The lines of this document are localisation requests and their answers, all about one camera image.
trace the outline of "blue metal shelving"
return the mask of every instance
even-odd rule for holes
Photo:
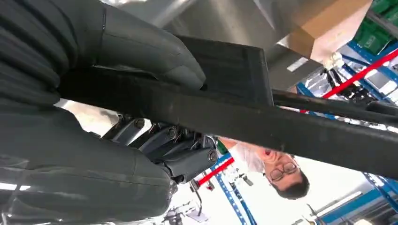
[[[367,50],[363,49],[361,46],[359,46],[355,41],[350,41],[347,46],[349,46],[351,49],[353,49],[358,55],[360,55],[362,58],[364,58],[366,61],[369,63],[373,63],[382,57],[386,56],[390,52],[394,51],[395,49],[398,48],[398,43],[390,46],[389,48],[385,49],[382,51],[380,54],[377,56],[372,55],[369,53]],[[398,85],[398,75],[390,70],[387,67],[381,66],[377,69],[379,72],[384,74],[386,77],[388,77],[390,80],[394,81]]]
[[[217,163],[214,166],[212,166],[210,169],[213,171],[218,166],[220,166],[225,161],[227,161],[229,158],[231,158],[231,154],[230,153],[227,153],[227,154],[221,156],[220,158],[218,158]],[[218,184],[220,185],[222,191],[224,192],[225,196],[227,197],[227,199],[228,199],[230,205],[232,206],[233,210],[235,211],[237,217],[239,218],[239,221],[242,223],[242,225],[247,225],[248,223],[245,221],[245,218],[243,217],[242,212],[239,210],[238,205],[235,203],[234,198],[233,198],[231,193],[234,193],[235,196],[240,201],[240,204],[242,205],[242,208],[244,209],[247,217],[249,218],[250,224],[251,225],[257,225],[256,220],[254,219],[252,213],[249,210],[249,207],[247,206],[247,204],[244,201],[242,195],[238,191],[236,185],[234,183],[226,184],[223,181],[223,179],[222,179],[223,178],[223,173],[221,173],[221,172],[216,174],[215,178],[216,178]]]
[[[314,95],[311,93],[309,89],[305,87],[303,83],[299,83],[296,86],[298,93],[302,93],[304,95],[313,97]],[[387,179],[381,176],[378,176],[378,178],[383,182],[383,186],[378,186],[376,182],[373,180],[373,177],[377,176],[372,176],[369,173],[363,173],[366,179],[369,181],[370,184],[374,187],[373,190],[369,191],[368,193],[365,193],[361,195],[360,197],[352,200],[351,202],[333,210],[332,212],[322,216],[322,220],[325,223],[332,223],[333,221],[343,217],[344,215],[370,203],[371,201],[383,197],[386,202],[390,204],[390,206],[398,213],[398,203],[389,195],[389,192],[393,192],[394,194],[398,194],[398,183],[394,180]]]

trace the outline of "white shirt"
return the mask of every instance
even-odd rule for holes
[[[247,146],[237,143],[234,147],[228,150],[238,167],[249,172],[264,172],[264,164],[257,156],[256,152],[250,150]]]

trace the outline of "cardboard box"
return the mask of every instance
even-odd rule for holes
[[[352,40],[372,0],[319,0],[293,16],[297,28],[287,46],[322,62]]]

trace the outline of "screw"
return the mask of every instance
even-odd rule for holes
[[[173,138],[176,137],[176,135],[177,135],[177,129],[176,129],[175,127],[170,127],[170,128],[168,129],[168,131],[167,131],[167,136],[168,136],[170,139],[173,139]]]
[[[217,153],[213,150],[209,153],[209,161],[212,163],[217,162]]]
[[[145,125],[144,119],[135,119],[135,120],[134,120],[134,126],[135,126],[135,127],[141,129],[141,128],[144,127],[144,125]]]

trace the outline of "person's hair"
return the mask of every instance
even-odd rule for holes
[[[293,184],[284,191],[279,190],[278,187],[274,184],[271,185],[275,188],[278,195],[280,195],[282,198],[287,198],[290,200],[302,198],[307,195],[310,188],[310,183],[308,182],[307,176],[302,171],[300,171],[300,175],[303,178],[303,181],[301,183]]]

